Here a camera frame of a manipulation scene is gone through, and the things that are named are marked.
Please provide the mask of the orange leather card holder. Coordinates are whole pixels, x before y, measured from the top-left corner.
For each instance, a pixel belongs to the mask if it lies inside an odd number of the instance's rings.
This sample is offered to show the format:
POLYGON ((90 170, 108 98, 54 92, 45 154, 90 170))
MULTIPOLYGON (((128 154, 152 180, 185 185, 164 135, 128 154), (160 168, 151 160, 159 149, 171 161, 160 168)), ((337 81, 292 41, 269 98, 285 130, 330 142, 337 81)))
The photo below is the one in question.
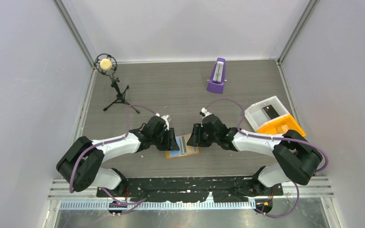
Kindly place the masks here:
POLYGON ((189 155, 196 155, 199 154, 199 147, 192 147, 187 145, 187 141, 190 138, 190 134, 182 135, 182 136, 176 136, 176 142, 179 146, 179 150, 174 151, 166 151, 165 155, 167 159, 171 158, 178 158, 178 157, 184 157, 189 155))

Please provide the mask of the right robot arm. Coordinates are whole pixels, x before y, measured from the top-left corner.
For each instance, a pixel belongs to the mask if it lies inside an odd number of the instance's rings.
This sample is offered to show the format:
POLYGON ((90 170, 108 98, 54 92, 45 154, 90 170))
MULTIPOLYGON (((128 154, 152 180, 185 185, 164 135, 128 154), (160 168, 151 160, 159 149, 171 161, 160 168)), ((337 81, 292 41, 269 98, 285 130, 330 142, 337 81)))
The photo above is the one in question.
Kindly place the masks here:
POLYGON ((261 167, 252 176, 252 188, 259 195, 287 181, 307 185, 323 160, 321 152, 295 130, 275 135, 251 133, 237 127, 228 128, 210 114, 204 116, 201 123, 194 124, 187 145, 210 147, 214 143, 224 150, 256 152, 276 159, 275 164, 261 167))

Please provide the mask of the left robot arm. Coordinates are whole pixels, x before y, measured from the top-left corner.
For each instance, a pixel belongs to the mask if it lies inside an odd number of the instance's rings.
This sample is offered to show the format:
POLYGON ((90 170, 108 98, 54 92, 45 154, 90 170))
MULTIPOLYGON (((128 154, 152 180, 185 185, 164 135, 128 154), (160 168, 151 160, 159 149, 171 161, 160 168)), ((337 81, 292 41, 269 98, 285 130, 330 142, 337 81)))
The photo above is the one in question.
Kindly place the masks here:
POLYGON ((102 168, 102 163, 151 146, 160 151, 178 150, 174 129, 169 126, 170 119, 169 115, 155 114, 143 127, 105 140, 90 140, 81 136, 59 160, 56 170, 69 183, 72 192, 103 187, 116 197, 123 196, 127 184, 122 180, 122 174, 115 168, 102 168))

